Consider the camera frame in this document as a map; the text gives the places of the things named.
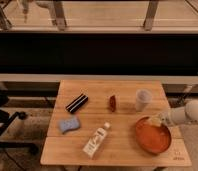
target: orange bowl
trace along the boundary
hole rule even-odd
[[[138,144],[147,152],[159,154],[166,151],[171,144],[169,129],[163,124],[160,127],[150,125],[149,117],[140,119],[135,124],[135,137]]]

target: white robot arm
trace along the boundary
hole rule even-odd
[[[192,100],[183,107],[163,111],[159,118],[166,126],[175,126],[191,122],[198,123],[198,100]]]

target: blue sponge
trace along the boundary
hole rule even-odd
[[[64,134],[67,131],[76,130],[76,129],[80,128],[80,123],[79,123],[78,118],[76,116],[73,116],[70,119],[61,120],[59,123],[59,126],[60,126],[60,130]]]

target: tabletop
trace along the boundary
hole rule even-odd
[[[147,89],[152,102],[142,111],[135,111],[135,92]],[[71,114],[65,107],[80,94],[89,100],[74,115],[79,118],[78,130],[62,134],[59,122]],[[109,98],[115,95],[116,111],[109,109]],[[172,142],[169,149],[159,155],[150,154],[139,147],[133,126],[144,116],[160,113],[169,104],[158,81],[116,80],[62,80],[45,140],[41,164],[92,166],[191,166],[179,128],[170,127]],[[90,159],[83,151],[89,138],[103,126],[111,124],[104,142]]]

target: clear plastic cup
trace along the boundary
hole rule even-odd
[[[135,109],[141,112],[152,101],[152,94],[147,89],[139,89],[136,91]]]

